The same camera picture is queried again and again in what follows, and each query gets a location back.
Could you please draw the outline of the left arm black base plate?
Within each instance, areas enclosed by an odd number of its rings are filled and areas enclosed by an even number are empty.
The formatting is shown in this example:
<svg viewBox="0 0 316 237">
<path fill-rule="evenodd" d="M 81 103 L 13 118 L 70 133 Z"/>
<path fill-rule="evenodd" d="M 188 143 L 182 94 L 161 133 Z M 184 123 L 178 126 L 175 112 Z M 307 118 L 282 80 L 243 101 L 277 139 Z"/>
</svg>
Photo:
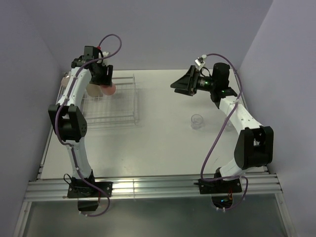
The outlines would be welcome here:
<svg viewBox="0 0 316 237">
<path fill-rule="evenodd" d="M 67 198 L 105 198 L 111 197 L 113 182 L 96 182 L 94 185 L 106 193 L 103 194 L 98 189 L 82 182 L 71 184 L 68 189 Z"/>
</svg>

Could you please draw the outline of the red plastic cup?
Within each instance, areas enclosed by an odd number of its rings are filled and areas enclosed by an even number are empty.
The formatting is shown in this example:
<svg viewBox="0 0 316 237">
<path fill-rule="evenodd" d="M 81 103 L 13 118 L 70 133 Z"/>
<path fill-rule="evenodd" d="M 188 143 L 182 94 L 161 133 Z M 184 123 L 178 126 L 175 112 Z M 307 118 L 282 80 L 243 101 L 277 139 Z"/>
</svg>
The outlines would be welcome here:
<svg viewBox="0 0 316 237">
<path fill-rule="evenodd" d="M 116 85 L 100 85 L 100 89 L 104 95 L 111 96 L 116 92 Z"/>
</svg>

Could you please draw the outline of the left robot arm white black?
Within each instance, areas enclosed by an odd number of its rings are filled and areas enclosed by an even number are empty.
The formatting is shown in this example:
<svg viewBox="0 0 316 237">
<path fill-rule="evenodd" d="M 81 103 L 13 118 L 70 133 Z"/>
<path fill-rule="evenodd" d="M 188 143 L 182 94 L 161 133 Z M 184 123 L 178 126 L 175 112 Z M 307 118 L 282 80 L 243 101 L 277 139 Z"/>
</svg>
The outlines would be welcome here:
<svg viewBox="0 0 316 237">
<path fill-rule="evenodd" d="M 87 121 L 80 110 L 88 85 L 112 87 L 113 66 L 106 63 L 108 53 L 100 47 L 85 46 L 83 55 L 71 63 L 69 80 L 63 95 L 48 108 L 49 117 L 59 142 L 69 153 L 73 174 L 71 184 L 84 197 L 96 192 L 93 170 L 89 165 L 84 138 Z"/>
</svg>

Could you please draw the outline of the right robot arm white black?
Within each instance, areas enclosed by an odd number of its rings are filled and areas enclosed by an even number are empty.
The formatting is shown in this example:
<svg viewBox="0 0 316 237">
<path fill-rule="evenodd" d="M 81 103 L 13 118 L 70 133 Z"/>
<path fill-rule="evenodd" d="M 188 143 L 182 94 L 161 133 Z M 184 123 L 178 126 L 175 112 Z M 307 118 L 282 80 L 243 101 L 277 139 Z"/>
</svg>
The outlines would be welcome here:
<svg viewBox="0 0 316 237">
<path fill-rule="evenodd" d="M 202 70 L 191 65 L 188 71 L 170 85 L 176 93 L 193 96 L 199 90 L 210 93 L 210 99 L 226 118 L 221 130 L 231 123 L 238 133 L 233 159 L 217 169 L 217 175 L 210 179 L 218 192 L 225 192 L 233 179 L 241 177 L 246 171 L 265 166 L 272 162 L 274 131 L 263 126 L 245 108 L 229 85 L 230 64 L 216 63 L 212 73 L 204 76 Z"/>
</svg>

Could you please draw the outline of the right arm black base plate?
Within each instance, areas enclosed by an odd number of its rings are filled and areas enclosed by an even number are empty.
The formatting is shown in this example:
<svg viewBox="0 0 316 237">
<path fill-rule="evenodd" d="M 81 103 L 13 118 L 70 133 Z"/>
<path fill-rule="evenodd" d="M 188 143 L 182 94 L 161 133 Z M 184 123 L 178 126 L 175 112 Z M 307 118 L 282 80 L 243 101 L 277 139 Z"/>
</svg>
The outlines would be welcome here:
<svg viewBox="0 0 316 237">
<path fill-rule="evenodd" d="M 242 187 L 237 176 L 218 177 L 213 179 L 198 179 L 194 182 L 200 194 L 231 194 L 241 193 Z"/>
</svg>

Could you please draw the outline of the pink ceramic mug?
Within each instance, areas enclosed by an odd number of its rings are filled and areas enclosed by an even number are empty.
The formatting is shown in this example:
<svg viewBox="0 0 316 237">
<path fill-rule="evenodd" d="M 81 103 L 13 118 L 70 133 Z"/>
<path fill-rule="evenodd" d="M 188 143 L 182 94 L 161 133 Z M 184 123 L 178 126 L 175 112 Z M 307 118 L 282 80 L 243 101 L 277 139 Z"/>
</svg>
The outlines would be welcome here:
<svg viewBox="0 0 316 237">
<path fill-rule="evenodd" d="M 69 83 L 69 80 L 70 80 L 70 76 L 65 76 L 62 78 L 61 80 L 61 86 L 63 89 L 66 89 L 67 88 L 67 85 Z"/>
</svg>

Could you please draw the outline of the beige plastic cup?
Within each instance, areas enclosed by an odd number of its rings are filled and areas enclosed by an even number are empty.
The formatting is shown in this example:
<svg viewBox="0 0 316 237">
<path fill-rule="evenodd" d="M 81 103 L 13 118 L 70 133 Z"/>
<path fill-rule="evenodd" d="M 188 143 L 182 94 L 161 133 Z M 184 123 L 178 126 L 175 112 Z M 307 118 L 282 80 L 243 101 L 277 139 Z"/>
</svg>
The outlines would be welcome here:
<svg viewBox="0 0 316 237">
<path fill-rule="evenodd" d="M 102 97 L 103 96 L 103 92 L 100 88 L 99 85 L 95 85 L 95 84 L 88 84 L 86 86 L 86 92 L 90 97 L 96 98 L 96 97 Z"/>
</svg>

